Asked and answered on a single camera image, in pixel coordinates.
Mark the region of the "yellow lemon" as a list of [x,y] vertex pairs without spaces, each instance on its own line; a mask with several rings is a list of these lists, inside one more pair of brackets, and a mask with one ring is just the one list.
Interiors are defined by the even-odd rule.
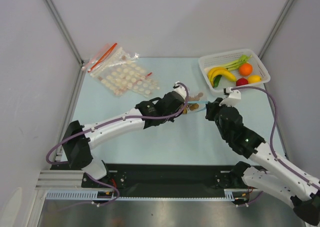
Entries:
[[248,84],[259,83],[262,81],[262,78],[259,75],[251,75],[247,78]]

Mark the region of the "right aluminium frame post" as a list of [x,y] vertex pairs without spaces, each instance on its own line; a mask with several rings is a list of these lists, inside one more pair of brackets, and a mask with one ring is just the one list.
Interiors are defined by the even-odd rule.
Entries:
[[258,57],[260,59],[262,59],[264,57],[265,53],[269,49],[270,45],[272,44],[273,40],[275,39],[278,31],[280,30],[280,28],[284,24],[286,17],[289,14],[289,12],[291,11],[295,2],[296,2],[296,0],[286,0],[285,1],[274,25],[272,26],[266,40],[264,41],[261,50],[259,51]]

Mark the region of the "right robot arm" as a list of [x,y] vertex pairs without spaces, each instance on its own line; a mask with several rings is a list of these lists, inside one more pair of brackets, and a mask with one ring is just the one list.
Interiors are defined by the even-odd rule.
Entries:
[[253,130],[245,127],[239,111],[222,103],[222,98],[206,104],[208,121],[213,121],[221,138],[238,155],[251,160],[267,172],[239,162],[230,175],[231,183],[259,189],[293,209],[309,225],[320,223],[320,180],[278,155],[271,144]]

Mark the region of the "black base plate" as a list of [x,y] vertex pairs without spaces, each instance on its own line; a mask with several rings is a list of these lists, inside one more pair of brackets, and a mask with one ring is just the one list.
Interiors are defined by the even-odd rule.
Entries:
[[97,198],[110,199],[115,187],[122,198],[217,198],[226,189],[244,190],[248,187],[234,173],[232,165],[164,165],[164,164],[106,164],[107,175],[94,182],[83,174],[81,187],[98,191]]

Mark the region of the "aluminium frame post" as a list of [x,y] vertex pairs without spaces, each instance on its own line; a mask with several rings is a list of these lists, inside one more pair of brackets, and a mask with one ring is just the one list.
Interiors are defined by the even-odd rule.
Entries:
[[43,0],[45,6],[47,7],[53,21],[55,22],[58,30],[60,31],[63,39],[65,40],[68,48],[70,49],[73,57],[76,59],[77,63],[82,66],[84,61],[74,43],[74,40],[68,30],[68,28],[66,27],[55,3],[53,0]]
[[266,40],[264,41],[261,50],[259,51],[258,57],[260,59],[262,59],[264,57],[265,53],[269,49],[270,45],[272,44],[273,40],[275,39],[278,31],[280,30],[280,28],[284,24],[286,17],[289,14],[289,12],[291,11],[295,2],[296,2],[296,0],[286,0],[285,1],[274,25],[272,26]]

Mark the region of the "red pomegranate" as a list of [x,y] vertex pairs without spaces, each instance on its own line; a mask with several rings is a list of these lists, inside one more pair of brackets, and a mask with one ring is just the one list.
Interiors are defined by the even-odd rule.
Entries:
[[247,85],[249,82],[246,78],[239,78],[237,81],[236,81],[236,86],[239,87],[239,86],[244,86],[244,85]]

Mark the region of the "left aluminium frame post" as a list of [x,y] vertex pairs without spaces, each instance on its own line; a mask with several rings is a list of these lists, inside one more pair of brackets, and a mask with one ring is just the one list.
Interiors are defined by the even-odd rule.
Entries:
[[84,61],[74,43],[74,40],[68,30],[68,28],[66,27],[55,3],[53,0],[43,0],[45,6],[47,7],[53,21],[55,22],[58,30],[60,31],[63,39],[65,40],[68,48],[70,49],[73,57],[76,59],[77,63],[82,66]]

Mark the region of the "polka dot zip bag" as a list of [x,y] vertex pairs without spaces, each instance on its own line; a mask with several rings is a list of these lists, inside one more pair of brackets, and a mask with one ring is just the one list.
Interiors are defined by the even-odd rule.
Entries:
[[104,66],[93,76],[117,97],[132,91],[148,98],[160,90],[158,81],[152,79],[151,71],[129,60],[125,63]]

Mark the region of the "green cucumber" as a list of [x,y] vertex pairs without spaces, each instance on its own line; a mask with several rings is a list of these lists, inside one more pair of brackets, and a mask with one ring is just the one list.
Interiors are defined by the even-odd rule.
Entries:
[[213,87],[217,88],[219,86],[219,83],[221,81],[222,75],[217,75],[213,80]]

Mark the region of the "yellow banana bunch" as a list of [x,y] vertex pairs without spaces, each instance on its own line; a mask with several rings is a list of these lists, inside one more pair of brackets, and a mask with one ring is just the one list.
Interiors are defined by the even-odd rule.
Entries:
[[211,70],[208,71],[207,77],[209,82],[211,83],[212,86],[214,86],[214,79],[217,76],[223,76],[227,80],[231,82],[236,82],[237,78],[235,75],[233,75],[230,71],[228,71],[226,68],[223,67],[214,67]]

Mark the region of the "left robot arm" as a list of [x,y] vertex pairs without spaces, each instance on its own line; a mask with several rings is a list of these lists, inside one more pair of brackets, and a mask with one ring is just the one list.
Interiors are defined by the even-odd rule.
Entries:
[[81,125],[71,122],[63,136],[62,144],[71,170],[82,170],[92,177],[99,187],[110,182],[110,174],[101,160],[95,160],[92,150],[104,142],[128,132],[156,127],[167,121],[173,122],[181,115],[187,94],[184,90],[173,90],[162,98],[142,101],[122,115],[95,124]]

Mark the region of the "green celery stalk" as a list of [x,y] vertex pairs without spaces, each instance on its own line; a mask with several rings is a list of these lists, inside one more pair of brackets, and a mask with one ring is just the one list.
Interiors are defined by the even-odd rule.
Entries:
[[228,71],[237,70],[240,66],[247,63],[252,55],[242,55],[240,58],[233,60],[231,62],[220,65],[220,67],[225,68]]

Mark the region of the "red zipper clear bag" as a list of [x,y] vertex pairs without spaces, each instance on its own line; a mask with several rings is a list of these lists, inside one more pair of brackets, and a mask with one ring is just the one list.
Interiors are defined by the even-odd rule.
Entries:
[[82,66],[81,70],[92,78],[101,80],[127,62],[135,62],[139,57],[137,52],[127,51],[116,42],[107,43]]

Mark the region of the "white plastic basket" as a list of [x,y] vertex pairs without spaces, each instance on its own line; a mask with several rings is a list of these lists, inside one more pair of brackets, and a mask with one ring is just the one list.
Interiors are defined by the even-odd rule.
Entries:
[[[252,55],[252,57],[247,62],[251,64],[253,67],[253,71],[249,76],[259,75],[261,77],[260,82],[253,83],[253,84],[246,84],[242,86],[258,87],[271,80],[271,77],[267,69],[265,68],[264,64],[261,62],[259,57],[250,49],[237,49],[237,50],[231,50],[231,51],[206,55],[206,56],[200,57],[198,59],[198,63],[199,63],[199,68],[202,72],[202,75],[204,76],[204,79],[208,84],[209,89],[213,95],[223,94],[224,88],[229,88],[229,87],[235,88],[237,86],[236,86],[236,82],[229,81],[224,76],[222,76],[218,87],[214,88],[207,77],[207,73],[209,72],[209,70],[211,70],[212,68],[220,67],[223,64],[235,61],[239,59],[242,55],[247,55],[247,56]],[[249,77],[249,76],[241,76],[238,72],[238,69],[235,69],[229,72],[235,75],[236,81],[240,78],[248,79]]]

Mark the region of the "orange fruit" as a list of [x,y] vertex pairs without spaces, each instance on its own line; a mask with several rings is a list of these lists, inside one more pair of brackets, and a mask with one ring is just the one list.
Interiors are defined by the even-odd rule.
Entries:
[[252,74],[253,66],[250,63],[244,63],[238,68],[238,72],[241,76],[247,77]]

